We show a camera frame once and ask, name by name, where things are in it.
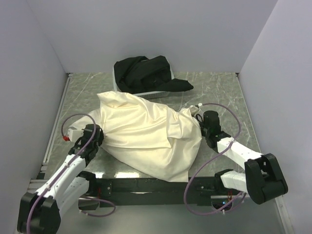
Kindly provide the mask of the cream satin pillowcase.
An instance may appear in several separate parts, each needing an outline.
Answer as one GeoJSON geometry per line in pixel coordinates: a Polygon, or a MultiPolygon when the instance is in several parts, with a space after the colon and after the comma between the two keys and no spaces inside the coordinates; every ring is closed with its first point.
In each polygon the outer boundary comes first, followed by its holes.
{"type": "Polygon", "coordinates": [[[129,93],[99,93],[100,107],[70,127],[96,123],[104,133],[102,147],[117,160],[154,178],[187,182],[202,140],[190,109],[179,112],[129,93]]]}

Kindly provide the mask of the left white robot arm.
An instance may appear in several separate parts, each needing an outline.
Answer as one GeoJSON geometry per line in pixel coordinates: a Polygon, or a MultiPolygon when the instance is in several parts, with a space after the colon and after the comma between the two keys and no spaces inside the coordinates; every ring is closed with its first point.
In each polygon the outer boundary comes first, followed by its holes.
{"type": "Polygon", "coordinates": [[[83,194],[94,195],[96,177],[84,169],[96,156],[104,139],[94,124],[83,129],[60,168],[34,193],[26,192],[20,201],[17,230],[22,234],[55,234],[62,216],[83,194]]]}

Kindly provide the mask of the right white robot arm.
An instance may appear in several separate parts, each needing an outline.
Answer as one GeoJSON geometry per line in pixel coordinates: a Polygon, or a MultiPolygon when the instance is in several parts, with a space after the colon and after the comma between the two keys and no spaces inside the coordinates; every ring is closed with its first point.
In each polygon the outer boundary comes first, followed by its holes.
{"type": "Polygon", "coordinates": [[[230,189],[247,193],[253,202],[262,204],[289,190],[275,155],[256,152],[221,130],[216,111],[206,111],[199,118],[202,136],[216,153],[238,164],[244,173],[226,169],[215,173],[214,190],[224,195],[230,189]]]}

